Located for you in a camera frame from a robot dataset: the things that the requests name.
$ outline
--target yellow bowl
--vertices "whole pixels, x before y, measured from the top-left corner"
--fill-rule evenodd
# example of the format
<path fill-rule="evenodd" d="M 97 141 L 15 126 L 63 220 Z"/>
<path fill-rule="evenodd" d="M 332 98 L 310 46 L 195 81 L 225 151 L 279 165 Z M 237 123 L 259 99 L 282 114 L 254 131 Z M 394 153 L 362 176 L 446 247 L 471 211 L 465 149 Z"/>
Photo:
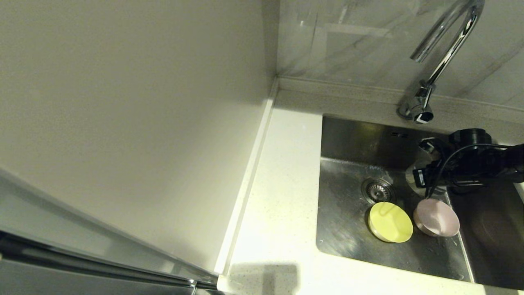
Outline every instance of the yellow bowl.
<path fill-rule="evenodd" d="M 402 243 L 413 234 L 413 224 L 408 214 L 399 206 L 388 202 L 373 205 L 368 223 L 372 233 L 385 242 Z"/>

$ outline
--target white wall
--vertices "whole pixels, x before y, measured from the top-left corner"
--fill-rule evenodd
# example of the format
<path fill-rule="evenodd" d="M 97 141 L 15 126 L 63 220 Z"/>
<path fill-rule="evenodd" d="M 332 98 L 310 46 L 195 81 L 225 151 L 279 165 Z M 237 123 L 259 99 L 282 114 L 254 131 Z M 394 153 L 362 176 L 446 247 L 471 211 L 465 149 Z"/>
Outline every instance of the white wall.
<path fill-rule="evenodd" d="M 282 0 L 278 72 L 414 93 L 463 19 L 424 63 L 409 57 L 455 1 Z M 524 109 L 523 14 L 522 0 L 486 0 L 478 25 L 436 82 L 435 94 Z"/>
<path fill-rule="evenodd" d="M 0 168 L 212 270 L 275 74 L 275 3 L 1 2 Z"/>

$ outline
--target marble backsplash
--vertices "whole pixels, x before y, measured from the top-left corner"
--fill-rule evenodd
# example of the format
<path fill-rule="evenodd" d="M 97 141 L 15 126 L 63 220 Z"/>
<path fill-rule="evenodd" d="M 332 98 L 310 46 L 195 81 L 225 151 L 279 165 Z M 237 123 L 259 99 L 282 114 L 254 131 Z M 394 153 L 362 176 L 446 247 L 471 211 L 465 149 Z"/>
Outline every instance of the marble backsplash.
<path fill-rule="evenodd" d="M 422 64 L 409 56 L 455 0 L 281 0 L 281 76 L 415 90 L 462 19 Z M 524 1 L 486 0 L 435 94 L 524 109 Z"/>

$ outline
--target sink drain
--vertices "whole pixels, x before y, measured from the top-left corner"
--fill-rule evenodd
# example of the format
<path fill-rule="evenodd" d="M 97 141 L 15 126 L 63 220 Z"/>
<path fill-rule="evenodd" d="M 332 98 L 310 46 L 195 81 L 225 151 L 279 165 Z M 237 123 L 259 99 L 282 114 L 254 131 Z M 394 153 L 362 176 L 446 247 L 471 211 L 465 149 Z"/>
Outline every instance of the sink drain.
<path fill-rule="evenodd" d="M 374 204 L 379 202 L 393 202 L 395 194 L 391 184 L 379 178 L 368 178 L 361 186 L 362 194 Z"/>

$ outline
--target sink basin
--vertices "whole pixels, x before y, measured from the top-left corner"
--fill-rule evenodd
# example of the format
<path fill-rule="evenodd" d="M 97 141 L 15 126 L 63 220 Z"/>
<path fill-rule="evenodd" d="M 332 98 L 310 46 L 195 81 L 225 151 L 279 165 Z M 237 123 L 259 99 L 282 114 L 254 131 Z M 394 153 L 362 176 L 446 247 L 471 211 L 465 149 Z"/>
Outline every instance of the sink basin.
<path fill-rule="evenodd" d="M 316 245 L 324 253 L 444 278 L 524 289 L 524 204 L 513 183 L 467 195 L 433 197 L 461 222 L 458 235 L 430 237 L 413 224 L 405 243 L 377 239 L 366 223 L 375 202 L 395 203 L 413 219 L 422 197 L 406 169 L 424 157 L 418 142 L 447 135 L 324 117 Z"/>

